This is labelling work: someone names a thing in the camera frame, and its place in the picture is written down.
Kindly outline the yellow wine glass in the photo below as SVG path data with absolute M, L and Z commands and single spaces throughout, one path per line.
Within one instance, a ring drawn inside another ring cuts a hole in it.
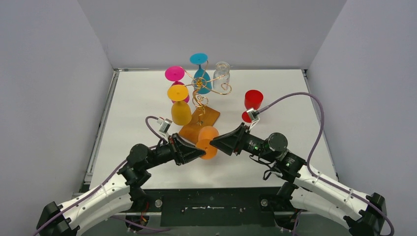
M 191 122 L 191 109 L 185 99 L 188 97 L 188 89 L 184 85 L 173 85 L 167 91 L 169 99 L 174 101 L 171 107 L 172 121 L 176 125 L 184 126 Z

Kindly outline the clear patterned wine glass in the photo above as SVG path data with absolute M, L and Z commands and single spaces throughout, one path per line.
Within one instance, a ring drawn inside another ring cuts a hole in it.
M 217 92 L 226 92 L 230 81 L 230 65 L 226 62 L 218 62 L 213 74 L 213 79 L 212 88 Z

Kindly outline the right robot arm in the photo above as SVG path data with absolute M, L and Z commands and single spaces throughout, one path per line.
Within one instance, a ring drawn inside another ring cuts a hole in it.
M 331 219 L 353 236 L 379 236 L 385 222 L 385 199 L 378 193 L 355 191 L 324 175 L 287 148 L 281 133 L 263 140 L 250 134 L 242 123 L 230 133 L 214 138 L 210 145 L 227 155 L 248 152 L 268 165 L 270 173 L 285 181 L 277 194 L 277 204 L 285 211 L 302 209 Z

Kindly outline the magenta wine glass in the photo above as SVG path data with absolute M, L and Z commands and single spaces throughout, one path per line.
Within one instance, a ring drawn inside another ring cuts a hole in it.
M 165 71 L 165 78 L 172 82 L 167 90 L 168 98 L 173 102 L 189 100 L 189 91 L 181 79 L 185 76 L 185 70 L 181 66 L 171 66 Z

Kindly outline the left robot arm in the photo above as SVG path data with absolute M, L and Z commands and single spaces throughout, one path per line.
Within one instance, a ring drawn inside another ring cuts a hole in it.
M 130 209 L 142 211 L 150 201 L 142 189 L 151 177 L 149 169 L 169 161 L 181 166 L 205 154 L 204 149 L 186 142 L 177 133 L 155 148 L 136 144 L 127 158 L 100 185 L 67 202 L 47 204 L 34 235 L 80 236 L 117 213 Z

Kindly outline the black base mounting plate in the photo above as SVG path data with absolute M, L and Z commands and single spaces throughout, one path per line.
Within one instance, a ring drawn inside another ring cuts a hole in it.
M 125 210 L 128 219 L 139 214 L 161 215 L 161 226 L 275 225 L 290 229 L 301 209 L 347 227 L 337 206 L 302 188 L 281 187 L 150 189 Z

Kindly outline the orange wine glass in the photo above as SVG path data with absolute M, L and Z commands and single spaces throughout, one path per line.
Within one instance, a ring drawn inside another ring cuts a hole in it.
M 205 126 L 200 130 L 196 147 L 205 151 L 205 155 L 201 156 L 202 159 L 210 160 L 217 155 L 218 149 L 212 146 L 210 142 L 218 136 L 219 132 L 213 126 Z

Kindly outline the gold wire rack wooden base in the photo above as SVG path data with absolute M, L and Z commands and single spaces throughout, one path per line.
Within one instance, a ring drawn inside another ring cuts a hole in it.
M 207 71 L 208 65 L 209 62 L 207 61 L 202 65 L 202 68 Z M 185 73 L 192 79 L 191 83 L 187 86 L 193 88 L 192 95 L 190 96 L 190 101 L 195 107 L 195 111 L 192 114 L 191 122 L 181 128 L 179 135 L 187 141 L 195 144 L 198 141 L 200 130 L 205 126 L 213 126 L 220 117 L 220 112 L 209 107 L 209 99 L 204 94 L 198 94 L 200 86 L 202 85 L 200 80 L 201 78 L 195 79 L 194 75 L 190 75 L 188 71 L 185 71 Z M 210 93 L 228 95 L 231 92 L 232 86 L 228 84 L 228 89 L 226 92 L 221 93 L 211 89 Z

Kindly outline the red wine glass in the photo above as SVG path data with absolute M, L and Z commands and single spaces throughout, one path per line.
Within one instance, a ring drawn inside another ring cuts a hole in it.
M 245 96 L 244 96 L 245 108 L 247 110 L 251 108 L 257 110 L 260 108 L 263 99 L 264 99 L 264 96 L 260 91 L 255 90 L 255 89 L 249 90 L 245 93 Z

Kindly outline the blue wine glass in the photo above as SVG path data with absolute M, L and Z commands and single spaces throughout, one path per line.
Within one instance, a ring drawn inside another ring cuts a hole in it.
M 209 74 L 202 68 L 202 65 L 207 62 L 208 56 L 205 53 L 196 53 L 190 57 L 190 62 L 198 66 L 198 70 L 194 74 L 195 79 L 201 78 L 202 85 L 198 94 L 207 94 L 211 92 L 212 84 L 210 82 Z

